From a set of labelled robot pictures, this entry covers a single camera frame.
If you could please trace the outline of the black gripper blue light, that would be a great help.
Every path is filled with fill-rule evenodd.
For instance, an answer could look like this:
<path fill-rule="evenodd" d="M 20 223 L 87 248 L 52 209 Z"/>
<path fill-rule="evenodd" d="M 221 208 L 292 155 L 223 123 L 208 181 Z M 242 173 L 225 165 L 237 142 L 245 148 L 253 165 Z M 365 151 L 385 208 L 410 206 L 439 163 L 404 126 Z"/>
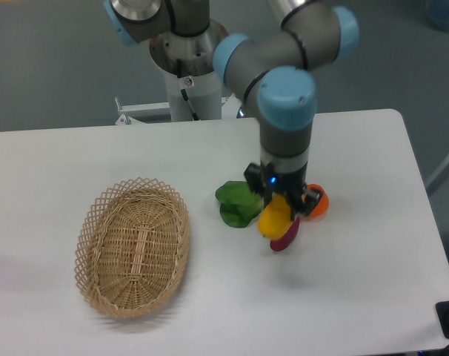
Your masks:
<path fill-rule="evenodd" d="M 321 190 L 306 187 L 307 163 L 290 173 L 278 172 L 272 162 L 251 162 L 244 177 L 250 191 L 259 195 L 266 208 L 274 194 L 283 196 L 291 208 L 291 217 L 309 217 L 321 200 Z"/>

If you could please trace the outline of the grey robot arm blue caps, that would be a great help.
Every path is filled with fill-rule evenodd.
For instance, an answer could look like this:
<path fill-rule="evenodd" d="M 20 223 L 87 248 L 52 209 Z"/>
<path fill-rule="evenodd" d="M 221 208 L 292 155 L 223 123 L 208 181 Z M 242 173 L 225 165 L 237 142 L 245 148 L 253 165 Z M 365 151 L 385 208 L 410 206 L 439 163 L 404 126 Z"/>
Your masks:
<path fill-rule="evenodd" d="M 280 31 L 263 42 L 229 34 L 208 1 L 105 1 L 120 39 L 149 44 L 164 74 L 174 121 L 218 119 L 222 88 L 260 125 L 260 161 L 245 178 L 265 206 L 282 197 L 288 219 L 308 216 L 323 192 L 305 182 L 316 85 L 310 72 L 352 54 L 359 26 L 346 7 L 322 1 L 272 1 Z"/>

